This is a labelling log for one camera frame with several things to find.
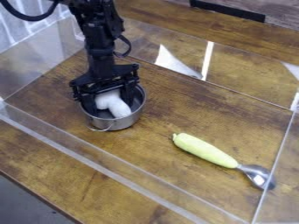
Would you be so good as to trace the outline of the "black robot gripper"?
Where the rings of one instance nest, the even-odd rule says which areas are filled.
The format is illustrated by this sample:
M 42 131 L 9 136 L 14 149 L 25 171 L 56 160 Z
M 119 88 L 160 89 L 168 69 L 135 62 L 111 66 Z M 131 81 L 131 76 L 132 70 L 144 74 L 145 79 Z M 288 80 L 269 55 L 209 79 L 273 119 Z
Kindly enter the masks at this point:
M 139 82 L 137 69 L 137 64 L 113 65 L 108 77 L 104 77 L 103 72 L 99 72 L 100 77 L 96 77 L 91 71 L 87 71 L 69 82 L 73 99 L 80 101 L 83 108 L 92 116 L 97 115 L 95 95 L 107 91 L 120 89 L 121 100 L 132 106 Z

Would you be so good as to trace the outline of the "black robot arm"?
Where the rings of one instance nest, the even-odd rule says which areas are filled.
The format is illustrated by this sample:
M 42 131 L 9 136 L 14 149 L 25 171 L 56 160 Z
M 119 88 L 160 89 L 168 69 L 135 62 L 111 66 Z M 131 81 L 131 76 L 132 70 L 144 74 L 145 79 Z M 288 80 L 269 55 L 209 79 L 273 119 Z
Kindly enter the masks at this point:
M 119 53 L 116 40 L 131 43 L 121 35 L 124 20 L 117 15 L 113 0 L 60 0 L 75 16 L 84 35 L 88 71 L 69 82 L 73 98 L 92 116 L 108 109 L 115 118 L 132 114 L 135 87 L 139 82 L 137 64 L 117 65 L 131 49 Z

